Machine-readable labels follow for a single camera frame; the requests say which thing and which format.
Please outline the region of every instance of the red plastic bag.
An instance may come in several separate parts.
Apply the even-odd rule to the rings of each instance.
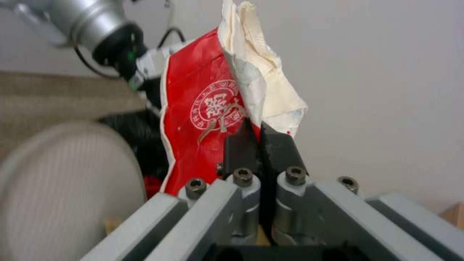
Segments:
[[[161,191],[177,195],[194,177],[212,183],[223,161],[224,139],[246,115],[216,29],[169,57],[161,102],[161,135],[170,165]]]

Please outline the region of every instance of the hex socket screw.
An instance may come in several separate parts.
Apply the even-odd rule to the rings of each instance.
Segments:
[[[232,173],[233,182],[242,188],[248,187],[253,183],[253,172],[247,168],[235,169]]]
[[[359,184],[352,177],[341,176],[337,178],[337,181],[340,182],[343,186],[345,186],[345,188],[347,188],[349,191],[355,193],[356,195],[358,194]]]
[[[202,178],[192,178],[185,185],[185,193],[189,199],[199,199],[206,191],[206,182]]]
[[[306,171],[297,166],[290,166],[285,172],[285,180],[293,186],[301,186],[306,183]]]

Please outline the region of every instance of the circular logo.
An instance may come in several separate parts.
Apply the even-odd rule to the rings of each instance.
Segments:
[[[223,124],[228,127],[243,118],[243,110],[238,106],[237,83],[234,80],[221,80],[208,85],[195,99],[190,111],[192,124],[200,130],[218,130]]]

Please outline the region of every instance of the chinese character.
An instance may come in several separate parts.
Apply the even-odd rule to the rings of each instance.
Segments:
[[[235,111],[231,114],[231,117],[232,117],[233,120],[238,120],[238,119],[240,119],[242,116],[240,115],[240,113],[239,113],[237,110],[235,110]]]
[[[219,116],[221,113],[224,112],[225,106],[227,101],[225,100],[226,94],[220,93],[214,95],[213,98],[206,98],[205,105],[206,108],[206,116],[211,118],[213,116]]]

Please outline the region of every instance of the black wire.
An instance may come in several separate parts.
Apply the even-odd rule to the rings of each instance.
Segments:
[[[157,49],[160,49],[160,48],[163,46],[164,42],[166,41],[166,39],[168,38],[168,36],[169,36],[172,32],[176,32],[177,35],[178,35],[179,38],[180,38],[180,41],[181,41],[182,43],[185,43],[185,37],[184,37],[184,34],[182,33],[182,31],[181,31],[179,28],[177,28],[177,27],[171,27],[171,28],[169,28],[169,29],[164,33],[163,38],[161,38],[161,41],[160,41],[160,43],[158,44]]]
[[[82,55],[81,53],[81,50],[79,50],[79,47],[78,46],[75,46],[74,47],[74,51],[76,52],[77,56],[79,57],[79,59],[81,60],[81,62],[89,69],[91,70],[92,72],[100,75],[101,77],[103,78],[107,78],[107,79],[111,79],[111,80],[116,80],[116,79],[119,79],[119,76],[116,76],[116,75],[109,75],[109,74],[106,74],[104,72],[100,72],[99,70],[95,69],[93,66],[91,66],[89,64],[89,62],[87,62],[87,60],[85,59],[85,57]]]

